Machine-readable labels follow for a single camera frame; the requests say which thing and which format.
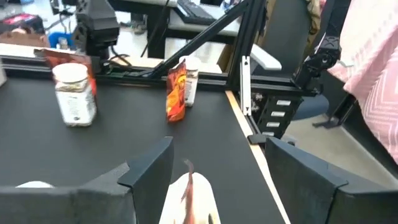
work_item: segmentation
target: spice jar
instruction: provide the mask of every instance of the spice jar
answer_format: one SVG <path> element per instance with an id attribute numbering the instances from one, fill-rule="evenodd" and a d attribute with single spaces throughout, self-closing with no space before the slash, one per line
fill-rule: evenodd
<path id="1" fill-rule="evenodd" d="M 63 121 L 67 126 L 89 126 L 97 112 L 87 67 L 64 63 L 52 69 L 55 94 Z"/>
<path id="2" fill-rule="evenodd" d="M 185 81 L 185 105 L 193 106 L 197 92 L 199 66 L 201 65 L 201 61 L 199 58 L 190 55 L 180 57 L 180 63 L 183 60 L 185 60 L 185 65 L 187 67 L 187 79 Z"/>

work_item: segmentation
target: jar lid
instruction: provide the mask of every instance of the jar lid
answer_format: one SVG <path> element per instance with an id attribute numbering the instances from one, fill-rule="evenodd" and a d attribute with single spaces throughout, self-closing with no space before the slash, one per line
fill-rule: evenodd
<path id="1" fill-rule="evenodd" d="M 201 65 L 201 61 L 199 58 L 195 57 L 195 56 L 182 56 L 179 59 L 179 62 L 181 63 L 183 60 L 185 59 L 185 66 L 187 68 L 187 70 L 198 70 L 200 65 Z"/>
<path id="2" fill-rule="evenodd" d="M 87 79 L 87 67 L 80 63 L 63 63 L 55 66 L 52 73 L 57 81 L 76 83 Z"/>

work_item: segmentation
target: pink patterned fabric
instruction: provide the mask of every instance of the pink patterned fabric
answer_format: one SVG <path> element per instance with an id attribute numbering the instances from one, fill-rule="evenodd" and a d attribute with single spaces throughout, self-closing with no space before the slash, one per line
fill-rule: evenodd
<path id="1" fill-rule="evenodd" d="M 329 72 L 345 82 L 366 124 L 398 163 L 398 1 L 352 0 L 341 34 L 341 60 Z"/>

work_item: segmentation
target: floor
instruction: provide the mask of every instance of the floor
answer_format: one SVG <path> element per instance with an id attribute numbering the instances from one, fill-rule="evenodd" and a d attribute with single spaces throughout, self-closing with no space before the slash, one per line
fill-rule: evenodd
<path id="1" fill-rule="evenodd" d="M 58 19 L 57 16 L 53 16 L 51 13 L 49 0 L 35 0 L 35 3 L 22 7 L 8 5 L 5 10 L 0 9 L 0 17 L 22 11 L 40 14 L 45 19 L 45 27 L 48 27 Z M 129 14 L 123 12 L 117 12 L 117 17 L 123 22 L 129 20 Z M 70 22 L 71 26 L 74 27 L 75 21 L 73 18 Z M 64 28 L 59 24 L 52 30 L 63 31 Z M 171 56 L 179 48 L 184 46 L 185 43 L 185 40 L 167 39 L 166 57 Z M 134 35 L 129 29 L 122 29 L 118 45 L 115 49 L 120 54 L 130 54 L 139 57 L 145 45 L 146 34 Z M 203 62 L 216 63 L 222 49 L 223 44 L 206 43 L 193 54 Z M 294 136 L 297 140 L 297 146 L 304 151 L 389 189 L 396 189 L 398 187 L 398 180 L 393 178 L 343 128 L 326 130 L 323 128 L 315 129 L 312 126 L 312 123 L 323 121 L 324 119 L 324 117 L 319 116 L 312 119 L 294 121 L 289 126 L 287 134 Z"/>

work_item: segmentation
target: keyboard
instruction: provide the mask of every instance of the keyboard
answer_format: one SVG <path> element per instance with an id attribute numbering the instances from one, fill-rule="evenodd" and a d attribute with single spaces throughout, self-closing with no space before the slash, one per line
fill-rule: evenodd
<path id="1" fill-rule="evenodd" d="M 204 9 L 190 0 L 178 0 L 175 12 L 186 24 L 208 26 L 216 21 L 213 16 L 209 15 Z"/>

